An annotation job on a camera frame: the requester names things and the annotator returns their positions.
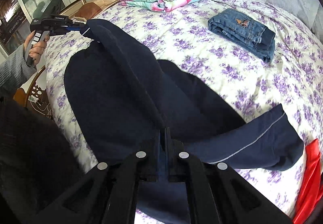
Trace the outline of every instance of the embroidered patch on jeans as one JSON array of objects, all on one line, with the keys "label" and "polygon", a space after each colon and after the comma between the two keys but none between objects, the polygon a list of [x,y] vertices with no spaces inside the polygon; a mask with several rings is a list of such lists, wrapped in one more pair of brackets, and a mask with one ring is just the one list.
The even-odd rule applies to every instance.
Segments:
[{"label": "embroidered patch on jeans", "polygon": [[240,26],[243,26],[243,27],[248,27],[248,25],[249,25],[249,20],[239,20],[239,19],[236,19],[236,21],[238,22],[238,24]]}]

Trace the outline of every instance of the white piping stripe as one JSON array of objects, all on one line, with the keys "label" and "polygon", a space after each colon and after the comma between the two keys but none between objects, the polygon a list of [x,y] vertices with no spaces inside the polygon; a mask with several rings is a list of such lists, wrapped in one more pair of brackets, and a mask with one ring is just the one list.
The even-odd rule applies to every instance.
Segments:
[{"label": "white piping stripe", "polygon": [[259,140],[276,122],[278,122],[283,116],[285,115],[285,112],[283,113],[283,115],[278,118],[276,121],[274,121],[270,126],[269,128],[267,128],[259,137],[256,138],[256,140],[254,140],[253,142],[251,142],[250,144],[246,145],[245,147],[243,148],[240,148],[238,151],[236,151],[235,153],[231,154],[230,156],[222,159],[222,160],[219,160],[219,161],[216,161],[216,162],[210,162],[209,164],[215,164],[215,163],[218,163],[218,162],[221,162],[221,161],[224,161],[224,160],[227,160],[229,158],[231,158],[232,156],[234,156],[235,154],[239,153],[240,151],[244,150],[245,148],[251,146],[252,144],[254,144],[257,140]]},{"label": "white piping stripe", "polygon": [[89,29],[90,29],[90,28],[88,28],[88,29],[87,29],[87,31],[85,31],[82,35],[84,35],[86,32],[88,32],[88,31],[89,31]]}]

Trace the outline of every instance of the white bedsheet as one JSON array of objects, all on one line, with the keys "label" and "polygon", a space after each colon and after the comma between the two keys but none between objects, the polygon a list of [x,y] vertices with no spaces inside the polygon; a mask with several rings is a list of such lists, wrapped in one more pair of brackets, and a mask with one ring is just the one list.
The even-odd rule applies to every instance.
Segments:
[{"label": "white bedsheet", "polygon": [[[208,19],[227,8],[251,16],[276,33],[272,63],[263,63],[208,30]],[[323,46],[288,12],[260,0],[202,0],[163,14],[116,5],[97,18],[121,27],[148,46],[156,58],[171,60],[182,70],[198,76],[246,122],[282,103],[298,135],[306,144],[319,138],[322,151]],[[70,57],[87,48],[90,41],[78,32],[71,32],[51,38],[46,49],[47,93],[55,121],[74,147],[85,171],[97,161],[68,102],[64,71]],[[304,154],[295,166],[284,172],[237,171],[283,212],[290,214],[302,183],[305,163]],[[138,212],[135,223],[156,221]]]}]

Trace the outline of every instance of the person's arm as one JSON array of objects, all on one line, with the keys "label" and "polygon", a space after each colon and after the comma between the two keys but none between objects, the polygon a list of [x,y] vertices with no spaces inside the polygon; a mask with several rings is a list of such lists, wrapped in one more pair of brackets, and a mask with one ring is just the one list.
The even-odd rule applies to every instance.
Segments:
[{"label": "person's arm", "polygon": [[16,90],[36,73],[36,65],[40,61],[49,37],[45,41],[35,44],[30,50],[29,55],[35,60],[34,64],[28,67],[24,59],[24,48],[27,47],[33,36],[34,33],[31,33],[27,37],[25,44],[19,46],[16,51],[0,64],[0,97],[13,97]]}]

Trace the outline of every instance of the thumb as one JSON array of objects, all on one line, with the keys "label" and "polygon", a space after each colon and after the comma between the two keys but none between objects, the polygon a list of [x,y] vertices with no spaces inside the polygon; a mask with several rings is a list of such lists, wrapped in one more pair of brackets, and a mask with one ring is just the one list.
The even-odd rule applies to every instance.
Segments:
[{"label": "thumb", "polygon": [[26,40],[25,40],[25,43],[24,43],[24,49],[25,49],[25,50],[26,50],[26,48],[27,48],[27,46],[28,46],[28,44],[29,44],[30,40],[32,40],[32,39],[33,39],[34,34],[35,34],[35,30],[34,30],[33,32],[31,32],[31,33],[27,36],[27,38],[26,38]]}]

